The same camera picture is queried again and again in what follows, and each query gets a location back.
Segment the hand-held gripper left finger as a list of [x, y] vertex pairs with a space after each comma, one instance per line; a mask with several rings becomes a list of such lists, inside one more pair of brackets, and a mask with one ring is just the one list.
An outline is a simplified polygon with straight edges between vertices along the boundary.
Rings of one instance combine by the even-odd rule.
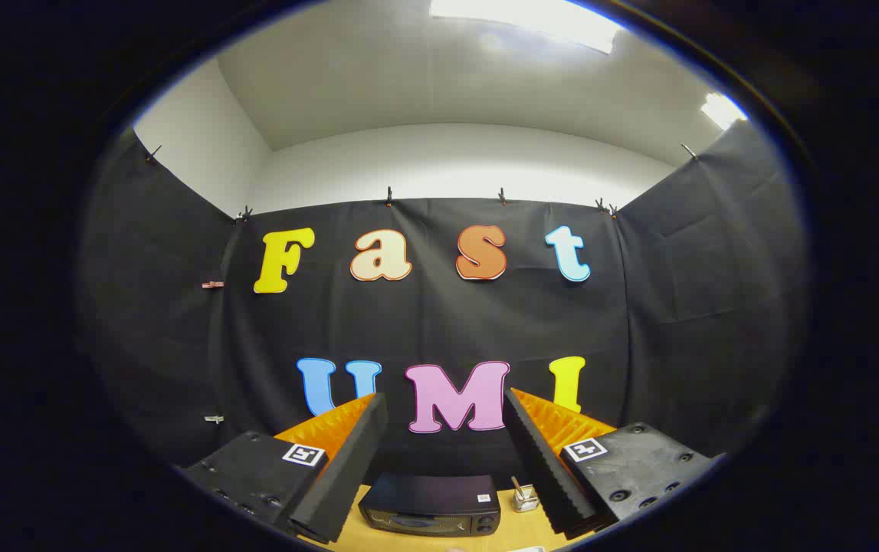
[[198, 490], [281, 537], [337, 541], [388, 426], [372, 393], [277, 435], [246, 431], [183, 469]]

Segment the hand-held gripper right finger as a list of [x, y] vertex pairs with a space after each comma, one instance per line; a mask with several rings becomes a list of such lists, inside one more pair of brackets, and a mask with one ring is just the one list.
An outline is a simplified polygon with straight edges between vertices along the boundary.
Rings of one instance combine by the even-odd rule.
[[517, 389], [503, 395], [503, 423], [552, 530], [569, 540], [669, 504], [724, 459], [647, 423], [615, 429]]

